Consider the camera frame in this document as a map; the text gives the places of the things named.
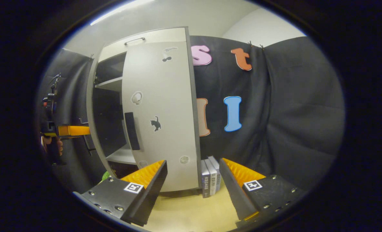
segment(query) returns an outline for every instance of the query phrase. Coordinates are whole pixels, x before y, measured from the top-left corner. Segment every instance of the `orange letter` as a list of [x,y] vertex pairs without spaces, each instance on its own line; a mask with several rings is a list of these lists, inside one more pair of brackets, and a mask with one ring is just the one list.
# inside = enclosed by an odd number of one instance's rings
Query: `orange letter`
[[251,70],[251,64],[248,64],[246,62],[246,58],[250,57],[248,53],[245,53],[242,48],[232,49],[231,53],[236,55],[237,65],[238,67],[240,67],[240,69],[246,70],[246,71]]
[[198,130],[200,131],[200,137],[207,136],[211,131],[207,128],[206,120],[206,105],[208,100],[205,98],[197,98],[197,112],[198,112]]

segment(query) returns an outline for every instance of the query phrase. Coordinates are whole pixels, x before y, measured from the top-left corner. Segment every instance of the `wooden floor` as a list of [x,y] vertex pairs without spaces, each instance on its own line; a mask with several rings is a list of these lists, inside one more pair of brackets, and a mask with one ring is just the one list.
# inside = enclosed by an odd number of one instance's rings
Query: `wooden floor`
[[142,227],[152,232],[225,232],[236,229],[236,210],[223,181],[220,190],[203,198],[197,190],[161,193]]

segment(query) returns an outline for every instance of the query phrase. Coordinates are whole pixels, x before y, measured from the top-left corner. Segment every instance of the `black fabric backdrop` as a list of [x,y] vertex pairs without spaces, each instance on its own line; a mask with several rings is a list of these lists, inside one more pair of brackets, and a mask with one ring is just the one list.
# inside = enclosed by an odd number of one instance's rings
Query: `black fabric backdrop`
[[[86,114],[86,85],[93,59],[70,50],[61,49],[52,57],[40,84],[38,99],[46,97],[51,92],[49,83],[52,78],[61,73],[56,96],[57,109],[55,123],[57,125],[78,125],[87,122]],[[88,146],[92,146],[90,135],[87,137]],[[83,138],[63,140],[62,160],[65,166],[52,166],[53,172],[69,191],[85,192],[97,185],[106,171],[97,155],[91,155]]]
[[[340,147],[345,110],[338,76],[308,37],[265,47],[207,36],[213,61],[194,66],[197,98],[206,98],[210,135],[200,138],[201,158],[214,156],[264,175],[275,173],[310,189],[327,172]],[[236,63],[232,49],[250,55],[250,71]],[[226,132],[224,98],[241,97],[242,127]]]

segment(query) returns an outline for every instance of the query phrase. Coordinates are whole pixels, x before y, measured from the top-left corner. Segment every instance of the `cabinet shelf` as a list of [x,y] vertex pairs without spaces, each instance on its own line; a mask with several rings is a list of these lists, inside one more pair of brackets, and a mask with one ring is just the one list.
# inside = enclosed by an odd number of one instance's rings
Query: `cabinet shelf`
[[122,91],[122,77],[111,79],[109,81],[102,82],[98,85],[95,85],[95,88],[100,88],[109,91]]
[[131,148],[128,144],[119,148],[114,153],[110,154],[107,158],[108,161],[116,163],[126,163],[136,165],[134,155],[132,154]]

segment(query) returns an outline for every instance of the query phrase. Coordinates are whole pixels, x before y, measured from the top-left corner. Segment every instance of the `book spine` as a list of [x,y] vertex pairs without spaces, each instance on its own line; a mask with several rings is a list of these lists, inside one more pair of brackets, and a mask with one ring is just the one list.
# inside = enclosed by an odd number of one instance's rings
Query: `book spine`
[[221,173],[219,173],[219,169],[217,169],[217,178],[216,178],[216,192],[219,191],[219,186],[221,184]]
[[211,174],[210,196],[216,193],[216,173]]
[[202,175],[203,178],[203,198],[210,196],[210,174]]

